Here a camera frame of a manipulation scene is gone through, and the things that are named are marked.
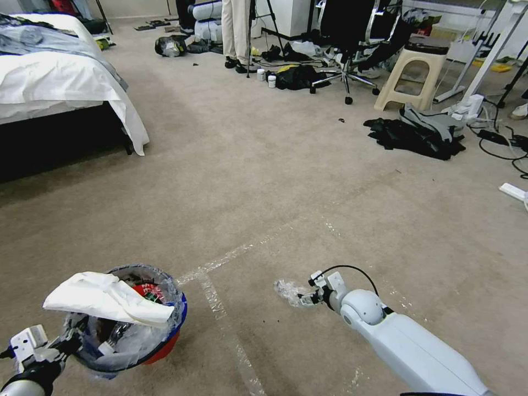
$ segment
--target white bedsheet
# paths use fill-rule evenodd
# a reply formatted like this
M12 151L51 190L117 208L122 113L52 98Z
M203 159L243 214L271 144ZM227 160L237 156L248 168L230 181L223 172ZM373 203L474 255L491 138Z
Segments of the white bedsheet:
M35 106L50 108L57 101L73 104L108 101L130 136L135 152L144 155L143 145L149 142L149 136L143 122L126 92L101 63L59 52L0 57L0 124L21 117L38 117L37 113L31 113L36 111Z

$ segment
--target black office chair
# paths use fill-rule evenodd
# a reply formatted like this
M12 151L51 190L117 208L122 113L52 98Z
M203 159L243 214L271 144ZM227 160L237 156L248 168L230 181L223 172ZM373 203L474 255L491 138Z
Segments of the black office chair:
M340 78L346 89L345 103L351 105L353 102L350 96L349 79L359 81L372 87L372 94L379 95L378 86L367 78L359 77L352 73L352 69L362 62L366 57L363 52L368 48L374 48L382 43L389 43L396 28L398 20L402 16L402 0L374 0L370 17L368 20L353 21L354 13L365 15L361 7L369 7L365 1L351 0L321 0L317 7L319 13L319 27L321 35L329 36L331 41L341 49L343 67L340 70L321 70L331 76L323 80L315 81L310 87L310 93L315 94L317 86ZM376 17L381 17L385 13L394 15L395 20L389 35L386 38L373 38L372 27Z

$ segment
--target light stand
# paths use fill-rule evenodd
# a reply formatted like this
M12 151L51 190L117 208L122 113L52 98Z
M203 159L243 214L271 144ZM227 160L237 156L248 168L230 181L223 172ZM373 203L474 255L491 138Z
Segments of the light stand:
M249 3L249 28L247 30L247 73L246 73L246 78L249 78L249 64L251 63L251 26L253 24L253 21L256 20L257 18L271 17L271 19L273 20L273 25L275 26L275 32L277 33L277 37L279 38L280 50L284 54L284 48L282 47L281 36L280 36L279 31L277 29L277 22L275 22L275 14L273 12L273 8L271 7L270 0L267 0L267 2L268 2L269 14L259 15L259 16L257 16L257 13L256 13L256 0L250 0L250 3Z

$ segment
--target plastic stool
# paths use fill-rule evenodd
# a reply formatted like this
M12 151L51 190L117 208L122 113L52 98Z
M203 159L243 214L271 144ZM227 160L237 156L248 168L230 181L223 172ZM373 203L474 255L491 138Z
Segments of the plastic stool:
M435 94L435 84L447 52L449 51L449 41L438 40L426 36L412 36L402 50L389 79L383 86L374 109L384 110L388 102L411 103L419 110L425 110L431 105ZM427 77L419 95L396 92L394 89L402 75L405 66L412 61L422 61L429 66Z

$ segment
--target trash bin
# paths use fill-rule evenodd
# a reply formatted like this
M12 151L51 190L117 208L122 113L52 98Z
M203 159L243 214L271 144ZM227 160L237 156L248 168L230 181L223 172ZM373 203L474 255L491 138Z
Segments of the trash bin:
M67 314L65 329L78 327L82 332L82 349L74 356L96 375L113 378L120 371L139 364L152 364L171 352L185 322L187 300L174 285L173 278L160 269L134 264L116 267L108 273L125 281L145 298L174 306L163 328L117 322L84 313Z

